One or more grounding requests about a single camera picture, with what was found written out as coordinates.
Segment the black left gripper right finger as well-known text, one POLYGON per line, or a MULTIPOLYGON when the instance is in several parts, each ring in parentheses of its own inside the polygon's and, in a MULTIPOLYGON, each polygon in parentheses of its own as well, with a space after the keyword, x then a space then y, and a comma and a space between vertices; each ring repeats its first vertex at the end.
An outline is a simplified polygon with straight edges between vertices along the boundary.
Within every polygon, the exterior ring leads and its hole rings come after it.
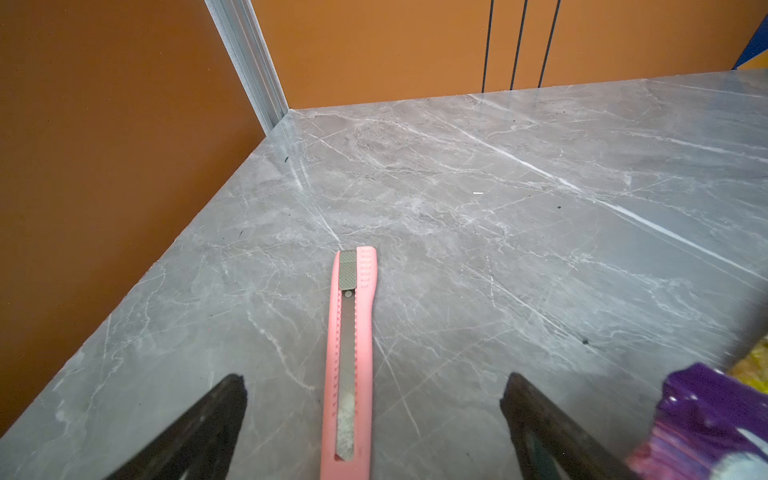
POLYGON ((636 477, 523 375, 509 376, 500 408, 524 479, 636 477))

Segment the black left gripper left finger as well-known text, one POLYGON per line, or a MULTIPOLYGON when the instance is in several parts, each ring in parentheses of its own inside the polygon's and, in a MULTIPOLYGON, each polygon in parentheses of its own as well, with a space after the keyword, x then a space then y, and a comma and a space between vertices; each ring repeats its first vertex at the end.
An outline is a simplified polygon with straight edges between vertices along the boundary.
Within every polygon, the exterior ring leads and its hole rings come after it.
POLYGON ((110 479, 224 479, 247 406, 241 375, 229 374, 110 479))

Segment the purple Fox's candy bag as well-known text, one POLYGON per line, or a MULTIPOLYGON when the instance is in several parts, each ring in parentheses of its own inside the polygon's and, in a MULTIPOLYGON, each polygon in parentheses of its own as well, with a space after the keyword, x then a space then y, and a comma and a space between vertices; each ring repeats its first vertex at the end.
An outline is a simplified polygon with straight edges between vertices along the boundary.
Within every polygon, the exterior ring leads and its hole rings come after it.
POLYGON ((766 479, 767 395, 702 363, 673 372, 627 465, 642 479, 766 479))

